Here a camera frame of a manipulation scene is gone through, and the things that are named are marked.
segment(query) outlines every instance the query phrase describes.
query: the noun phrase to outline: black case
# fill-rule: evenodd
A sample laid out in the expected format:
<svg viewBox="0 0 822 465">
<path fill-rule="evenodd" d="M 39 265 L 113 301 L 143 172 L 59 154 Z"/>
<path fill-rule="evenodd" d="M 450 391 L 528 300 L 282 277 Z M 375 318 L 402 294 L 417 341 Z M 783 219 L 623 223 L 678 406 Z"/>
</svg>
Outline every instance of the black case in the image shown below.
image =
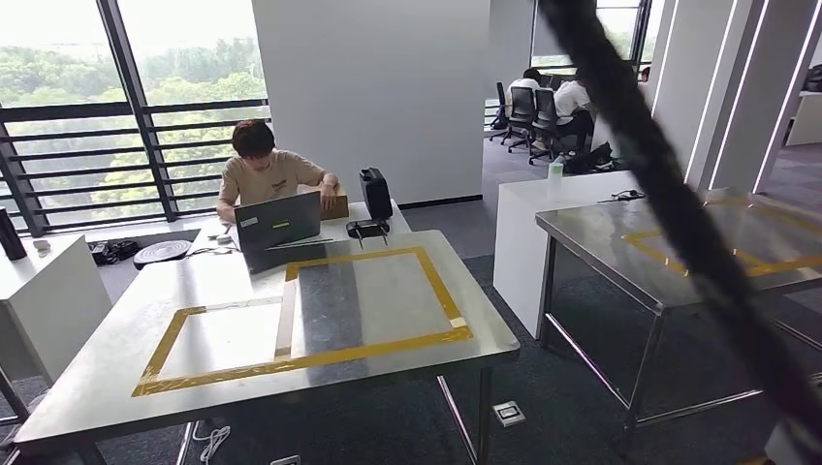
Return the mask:
<svg viewBox="0 0 822 465">
<path fill-rule="evenodd" d="M 376 168 L 360 170 L 360 185 L 363 187 L 363 198 L 371 219 L 387 220 L 394 215 L 388 183 L 382 172 Z"/>
</svg>

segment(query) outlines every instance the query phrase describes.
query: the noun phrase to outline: green foliage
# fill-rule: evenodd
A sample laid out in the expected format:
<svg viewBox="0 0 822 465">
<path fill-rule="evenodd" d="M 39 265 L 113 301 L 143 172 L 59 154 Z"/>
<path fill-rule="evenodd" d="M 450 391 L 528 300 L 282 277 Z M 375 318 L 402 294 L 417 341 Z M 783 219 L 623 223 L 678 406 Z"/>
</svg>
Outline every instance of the green foliage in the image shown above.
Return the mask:
<svg viewBox="0 0 822 465">
<path fill-rule="evenodd" d="M 167 50 L 140 60 L 139 71 L 146 99 L 150 105 L 195 102 L 215 102 L 265 98 L 257 45 L 252 39 L 219 41 L 213 48 L 191 47 Z M 77 104 L 124 101 L 125 96 L 110 57 L 84 60 L 67 54 L 23 47 L 0 47 L 0 102 L 6 107 Z M 213 111 L 168 113 L 155 116 L 155 124 L 187 124 L 206 121 L 265 117 L 262 108 L 237 108 Z M 9 125 L 12 135 L 92 131 L 136 127 L 133 117 L 89 118 L 48 122 L 15 123 Z M 158 134 L 161 143 L 196 140 L 226 140 L 232 128 L 209 128 Z M 55 153 L 113 147 L 142 147 L 139 135 L 40 140 L 16 143 L 20 154 Z M 166 161 L 212 159 L 232 155 L 230 145 L 166 150 Z M 145 165 L 144 152 L 117 155 L 97 155 L 60 160 L 24 162 L 27 171 L 79 170 L 86 168 Z M 169 168 L 172 178 L 216 174 L 222 163 Z M 35 181 L 35 188 L 58 189 L 89 185 L 120 185 L 152 179 L 150 170 L 61 176 Z M 175 184 L 177 195 L 215 190 L 219 181 Z M 157 198 L 156 187 L 117 189 L 90 194 L 43 197 L 45 206 L 65 206 L 86 203 L 119 202 Z M 182 210 L 214 204 L 204 198 L 181 201 Z M 84 210 L 76 213 L 50 215 L 53 223 L 69 223 L 89 219 L 128 217 L 160 212 L 158 204 L 131 205 L 119 208 Z"/>
</svg>

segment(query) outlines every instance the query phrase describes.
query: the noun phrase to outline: white shirt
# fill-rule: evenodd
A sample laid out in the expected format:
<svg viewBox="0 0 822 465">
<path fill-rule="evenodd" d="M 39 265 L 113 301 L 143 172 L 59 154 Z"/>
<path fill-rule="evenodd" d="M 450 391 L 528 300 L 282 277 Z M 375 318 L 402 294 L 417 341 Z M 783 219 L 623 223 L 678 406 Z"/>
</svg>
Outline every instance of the white shirt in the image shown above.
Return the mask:
<svg viewBox="0 0 822 465">
<path fill-rule="evenodd" d="M 590 98 L 585 88 L 575 80 L 563 82 L 553 93 L 553 103 L 556 105 L 556 115 L 559 119 L 556 124 L 567 124 L 571 121 L 571 114 L 578 109 L 589 109 Z"/>
<path fill-rule="evenodd" d="M 534 90 L 540 89 L 539 82 L 534 79 L 526 79 L 521 77 L 514 82 L 511 82 L 511 85 L 508 86 L 508 91 L 505 92 L 505 115 L 511 116 L 511 109 L 514 106 L 514 99 L 511 97 L 511 87 L 530 87 Z"/>
</svg>

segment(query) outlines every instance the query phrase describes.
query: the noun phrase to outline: man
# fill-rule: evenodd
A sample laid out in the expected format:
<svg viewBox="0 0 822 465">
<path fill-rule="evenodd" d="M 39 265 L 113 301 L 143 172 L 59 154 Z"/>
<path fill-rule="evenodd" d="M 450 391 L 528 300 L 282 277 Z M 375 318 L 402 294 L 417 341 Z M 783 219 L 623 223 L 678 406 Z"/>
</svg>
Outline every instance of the man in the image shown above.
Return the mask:
<svg viewBox="0 0 822 465">
<path fill-rule="evenodd" d="M 553 103 L 559 117 L 556 129 L 563 136 L 576 136 L 577 153 L 582 153 L 585 139 L 593 135 L 592 105 L 587 91 L 577 79 L 563 82 L 553 93 Z"/>
<path fill-rule="evenodd" d="M 266 202 L 297 193 L 298 184 L 320 185 L 324 210 L 336 201 L 337 177 L 300 155 L 274 148 L 274 134 L 263 120 L 240 121 L 234 128 L 232 146 L 237 156 L 226 162 L 217 214 L 235 223 L 234 206 Z"/>
<path fill-rule="evenodd" d="M 522 78 L 511 82 L 511 85 L 508 86 L 508 91 L 505 92 L 505 115 L 511 116 L 511 110 L 514 107 L 514 99 L 511 96 L 511 87 L 530 87 L 536 91 L 536 89 L 541 88 L 542 86 L 539 84 L 542 75 L 539 71 L 534 68 L 528 68 L 522 73 Z"/>
</svg>

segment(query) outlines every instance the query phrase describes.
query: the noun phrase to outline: dark hair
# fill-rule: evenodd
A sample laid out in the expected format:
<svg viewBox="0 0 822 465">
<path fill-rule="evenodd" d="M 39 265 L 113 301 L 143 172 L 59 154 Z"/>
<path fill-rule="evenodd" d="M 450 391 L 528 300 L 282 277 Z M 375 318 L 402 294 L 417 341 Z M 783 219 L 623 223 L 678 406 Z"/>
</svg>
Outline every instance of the dark hair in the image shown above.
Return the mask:
<svg viewBox="0 0 822 465">
<path fill-rule="evenodd" d="M 539 71 L 536 70 L 536 68 L 528 68 L 527 70 L 525 70 L 524 73 L 522 73 L 522 78 L 523 79 L 534 79 L 537 82 L 539 82 L 540 79 L 542 78 L 542 75 L 540 74 Z"/>
<path fill-rule="evenodd" d="M 246 119 L 234 127 L 232 147 L 242 158 L 261 158 L 274 148 L 274 134 L 262 119 Z"/>
</svg>

